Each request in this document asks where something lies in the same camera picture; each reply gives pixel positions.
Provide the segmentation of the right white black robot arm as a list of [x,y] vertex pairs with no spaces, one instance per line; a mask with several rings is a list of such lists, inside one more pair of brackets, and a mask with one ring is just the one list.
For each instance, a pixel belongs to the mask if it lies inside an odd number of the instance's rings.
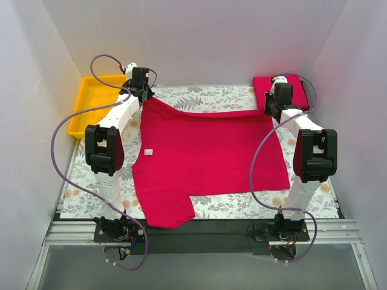
[[337,170],[337,132],[313,123],[298,106],[292,104],[293,85],[284,76],[271,79],[272,87],[265,93],[264,113],[284,125],[294,137],[295,174],[288,198],[268,225],[268,235],[280,240],[295,239],[304,234],[305,213],[317,188]]

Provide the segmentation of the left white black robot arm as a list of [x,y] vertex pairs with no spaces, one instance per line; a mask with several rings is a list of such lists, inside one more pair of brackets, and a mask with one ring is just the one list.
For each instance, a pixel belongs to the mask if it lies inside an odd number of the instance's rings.
[[121,214],[125,210],[119,186],[125,160],[121,135],[134,113],[154,95],[149,85],[150,71],[135,63],[129,64],[125,68],[128,79],[117,98],[118,105],[96,125],[88,125],[85,129],[86,163],[95,174],[99,195],[105,200],[102,217],[95,217],[94,222],[117,242],[129,238],[128,223]]

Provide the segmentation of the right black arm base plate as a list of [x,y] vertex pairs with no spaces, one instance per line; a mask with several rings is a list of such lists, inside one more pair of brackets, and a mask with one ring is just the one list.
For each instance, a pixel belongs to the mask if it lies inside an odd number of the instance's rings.
[[246,232],[256,242],[307,242],[310,240],[308,230],[303,229],[300,232],[290,230],[274,229],[273,224],[252,223],[247,226]]

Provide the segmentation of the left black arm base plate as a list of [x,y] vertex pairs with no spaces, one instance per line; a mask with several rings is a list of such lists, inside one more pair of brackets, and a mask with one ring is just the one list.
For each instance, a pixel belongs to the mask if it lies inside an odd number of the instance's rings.
[[94,242],[145,242],[144,232],[135,222],[126,218],[94,217]]

